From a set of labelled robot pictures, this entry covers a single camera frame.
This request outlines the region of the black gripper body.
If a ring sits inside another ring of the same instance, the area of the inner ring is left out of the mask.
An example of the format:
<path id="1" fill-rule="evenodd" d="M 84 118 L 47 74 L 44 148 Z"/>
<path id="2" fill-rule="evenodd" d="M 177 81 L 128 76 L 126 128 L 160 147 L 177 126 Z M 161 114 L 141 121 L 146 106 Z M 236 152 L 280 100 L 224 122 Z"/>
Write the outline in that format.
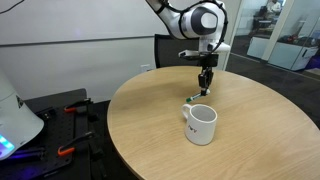
<path id="1" fill-rule="evenodd" d="M 218 64 L 218 55 L 211 54 L 203 57 L 200 60 L 200 65 L 202 67 L 201 73 L 198 75 L 198 82 L 201 88 L 208 88 L 213 79 L 212 68 L 216 67 Z"/>

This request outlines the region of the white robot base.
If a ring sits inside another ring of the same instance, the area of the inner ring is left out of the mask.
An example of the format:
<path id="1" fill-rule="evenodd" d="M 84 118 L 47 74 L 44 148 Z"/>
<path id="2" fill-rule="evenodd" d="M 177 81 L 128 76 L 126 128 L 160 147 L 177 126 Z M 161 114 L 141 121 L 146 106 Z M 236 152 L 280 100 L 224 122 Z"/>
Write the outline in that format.
<path id="1" fill-rule="evenodd" d="M 0 70 L 0 160 L 34 139 L 44 121 L 36 116 Z"/>

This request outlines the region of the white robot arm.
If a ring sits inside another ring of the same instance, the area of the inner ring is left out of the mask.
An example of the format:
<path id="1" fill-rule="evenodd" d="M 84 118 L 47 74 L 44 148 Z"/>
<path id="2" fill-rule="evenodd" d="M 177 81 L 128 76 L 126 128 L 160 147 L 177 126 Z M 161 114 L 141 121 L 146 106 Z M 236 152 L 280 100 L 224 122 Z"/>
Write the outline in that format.
<path id="1" fill-rule="evenodd" d="M 198 75 L 200 95 L 209 93 L 213 79 L 212 68 L 217 65 L 218 54 L 229 52 L 231 47 L 224 42 L 228 26 L 225 4 L 219 0 L 200 0 L 178 10 L 168 0 L 145 0 L 165 24 L 169 34 L 176 39 L 197 39 L 197 50 L 184 50 L 178 54 L 186 60 L 198 60 L 202 67 Z"/>

